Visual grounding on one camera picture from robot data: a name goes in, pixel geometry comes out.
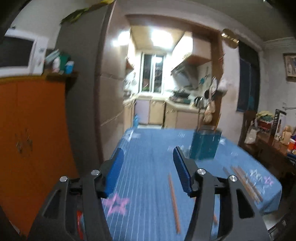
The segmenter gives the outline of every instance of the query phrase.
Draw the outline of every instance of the gray refrigerator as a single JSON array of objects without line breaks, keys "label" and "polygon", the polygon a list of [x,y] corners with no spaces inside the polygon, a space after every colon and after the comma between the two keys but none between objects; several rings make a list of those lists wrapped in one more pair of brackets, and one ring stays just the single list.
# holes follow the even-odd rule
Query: gray refrigerator
[{"label": "gray refrigerator", "polygon": [[130,26],[115,1],[98,5],[74,23],[63,23],[56,48],[71,55],[75,83],[66,84],[66,114],[73,157],[80,175],[111,157],[123,135],[123,80]]}]

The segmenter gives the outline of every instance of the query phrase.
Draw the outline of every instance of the stove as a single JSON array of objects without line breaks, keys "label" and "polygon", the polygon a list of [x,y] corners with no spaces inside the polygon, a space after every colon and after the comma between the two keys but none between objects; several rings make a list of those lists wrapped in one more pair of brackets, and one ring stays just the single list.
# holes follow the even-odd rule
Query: stove
[{"label": "stove", "polygon": [[170,96],[169,100],[180,103],[180,104],[190,104],[191,100],[188,98],[182,98],[182,97],[176,97],[176,96]]}]

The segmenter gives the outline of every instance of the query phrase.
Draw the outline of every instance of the framed picture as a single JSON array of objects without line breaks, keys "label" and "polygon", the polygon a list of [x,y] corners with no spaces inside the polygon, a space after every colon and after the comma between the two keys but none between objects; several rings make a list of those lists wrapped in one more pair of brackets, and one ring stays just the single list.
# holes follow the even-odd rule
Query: framed picture
[{"label": "framed picture", "polygon": [[286,79],[296,81],[296,53],[284,53]]}]

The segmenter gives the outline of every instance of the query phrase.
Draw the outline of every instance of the silver bolt head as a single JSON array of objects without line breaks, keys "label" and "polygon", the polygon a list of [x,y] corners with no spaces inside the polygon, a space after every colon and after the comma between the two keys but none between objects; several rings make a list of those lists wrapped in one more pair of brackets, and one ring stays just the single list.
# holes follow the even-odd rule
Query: silver bolt head
[{"label": "silver bolt head", "polygon": [[206,173],[206,171],[205,171],[205,169],[199,168],[199,169],[197,170],[197,173],[198,173],[199,175],[204,175],[204,174]]},{"label": "silver bolt head", "polygon": [[68,177],[67,177],[67,176],[62,176],[62,177],[59,178],[59,181],[60,181],[61,183],[64,183],[64,182],[67,181],[67,180],[68,180]]},{"label": "silver bolt head", "polygon": [[99,174],[100,174],[100,171],[99,170],[92,170],[91,171],[91,174],[93,175],[93,176],[98,176]]},{"label": "silver bolt head", "polygon": [[231,176],[229,177],[229,179],[230,179],[231,181],[233,181],[233,182],[236,182],[236,181],[237,181],[237,177],[236,177],[235,175],[231,175]]}]

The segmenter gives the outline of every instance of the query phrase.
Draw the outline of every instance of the microwave oven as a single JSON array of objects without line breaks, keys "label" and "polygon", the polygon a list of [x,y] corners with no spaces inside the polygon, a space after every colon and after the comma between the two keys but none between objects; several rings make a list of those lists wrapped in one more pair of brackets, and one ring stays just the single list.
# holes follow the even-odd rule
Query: microwave oven
[{"label": "microwave oven", "polygon": [[41,75],[48,38],[8,29],[0,43],[0,77]]}]

